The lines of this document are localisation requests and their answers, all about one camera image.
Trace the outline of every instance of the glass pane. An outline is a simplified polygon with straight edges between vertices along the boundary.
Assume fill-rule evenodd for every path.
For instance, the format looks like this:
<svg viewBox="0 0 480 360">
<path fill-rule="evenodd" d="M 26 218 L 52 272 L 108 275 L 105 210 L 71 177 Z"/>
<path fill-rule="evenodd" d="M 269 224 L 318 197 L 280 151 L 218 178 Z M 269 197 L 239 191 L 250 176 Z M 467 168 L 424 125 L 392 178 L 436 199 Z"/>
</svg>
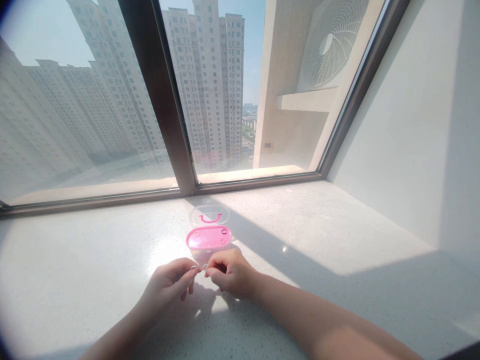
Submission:
<svg viewBox="0 0 480 360">
<path fill-rule="evenodd" d="M 160 0 L 197 179 L 316 171 L 382 0 Z"/>
<path fill-rule="evenodd" d="M 0 35 L 0 199 L 178 186 L 117 0 L 18 0 Z"/>
</svg>

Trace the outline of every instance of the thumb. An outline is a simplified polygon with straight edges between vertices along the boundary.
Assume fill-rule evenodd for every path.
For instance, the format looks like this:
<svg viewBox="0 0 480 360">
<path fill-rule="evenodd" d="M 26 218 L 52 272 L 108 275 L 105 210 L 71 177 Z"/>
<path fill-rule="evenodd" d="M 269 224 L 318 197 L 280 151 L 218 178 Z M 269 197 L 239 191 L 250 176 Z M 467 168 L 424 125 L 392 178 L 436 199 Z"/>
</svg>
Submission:
<svg viewBox="0 0 480 360">
<path fill-rule="evenodd" d="M 207 276 L 209 276 L 211 278 L 211 281 L 219 286 L 220 288 L 222 289 L 225 289 L 227 288 L 227 283 L 229 281 L 229 278 L 227 276 L 227 274 L 221 272 L 220 270 L 218 270 L 216 267 L 210 267 L 206 270 L 206 274 Z"/>
<path fill-rule="evenodd" d="M 173 297 L 180 296 L 183 294 L 190 286 L 192 281 L 195 279 L 195 276 L 199 273 L 199 270 L 197 268 L 193 268 L 189 271 L 187 271 L 183 276 L 178 280 L 176 283 L 174 283 L 172 286 L 170 286 L 170 292 Z"/>
</svg>

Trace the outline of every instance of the air conditioner unit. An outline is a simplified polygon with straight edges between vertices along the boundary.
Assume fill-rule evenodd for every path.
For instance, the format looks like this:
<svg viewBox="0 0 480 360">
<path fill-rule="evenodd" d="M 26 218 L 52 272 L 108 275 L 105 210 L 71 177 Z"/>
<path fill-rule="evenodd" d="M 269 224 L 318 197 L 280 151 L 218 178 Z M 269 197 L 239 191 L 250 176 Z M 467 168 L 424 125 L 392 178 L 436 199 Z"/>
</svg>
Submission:
<svg viewBox="0 0 480 360">
<path fill-rule="evenodd" d="M 369 0 L 323 0 L 312 15 L 297 93 L 339 86 Z"/>
</svg>

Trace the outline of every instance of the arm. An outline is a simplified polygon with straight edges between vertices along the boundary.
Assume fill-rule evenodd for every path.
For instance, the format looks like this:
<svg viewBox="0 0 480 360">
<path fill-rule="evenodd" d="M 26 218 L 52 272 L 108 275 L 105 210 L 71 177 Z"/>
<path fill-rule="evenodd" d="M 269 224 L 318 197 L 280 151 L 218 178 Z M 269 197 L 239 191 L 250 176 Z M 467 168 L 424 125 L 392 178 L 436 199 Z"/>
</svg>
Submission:
<svg viewBox="0 0 480 360">
<path fill-rule="evenodd" d="M 144 336 L 180 298 L 194 292 L 199 268 L 187 258 L 156 268 L 133 309 L 87 350 L 81 360 L 129 359 Z"/>
<path fill-rule="evenodd" d="M 233 296 L 263 307 L 311 359 L 421 359 L 371 322 L 259 273 L 238 250 L 213 254 L 205 276 Z"/>
</svg>

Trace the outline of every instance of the white wall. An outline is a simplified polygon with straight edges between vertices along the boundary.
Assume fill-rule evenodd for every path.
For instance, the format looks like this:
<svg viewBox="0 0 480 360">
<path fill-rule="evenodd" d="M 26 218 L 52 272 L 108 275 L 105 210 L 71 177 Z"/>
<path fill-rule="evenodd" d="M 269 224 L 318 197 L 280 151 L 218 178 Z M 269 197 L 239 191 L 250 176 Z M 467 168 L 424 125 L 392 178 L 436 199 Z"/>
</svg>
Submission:
<svg viewBox="0 0 480 360">
<path fill-rule="evenodd" d="M 328 179 L 480 274 L 477 19 L 410 3 Z"/>
</svg>

